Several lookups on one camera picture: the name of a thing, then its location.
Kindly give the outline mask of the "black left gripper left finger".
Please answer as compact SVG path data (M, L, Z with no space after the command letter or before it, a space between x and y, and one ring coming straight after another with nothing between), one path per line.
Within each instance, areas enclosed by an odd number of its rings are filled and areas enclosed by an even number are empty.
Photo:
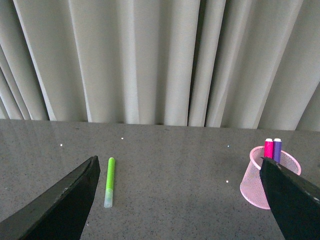
M100 177L92 156L28 205L0 223L2 240L78 240Z

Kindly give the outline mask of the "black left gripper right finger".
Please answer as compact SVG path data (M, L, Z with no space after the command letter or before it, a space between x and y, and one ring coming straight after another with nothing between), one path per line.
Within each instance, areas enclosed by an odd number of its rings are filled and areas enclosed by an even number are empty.
M320 238L320 188L269 157L259 171L271 212L286 240Z

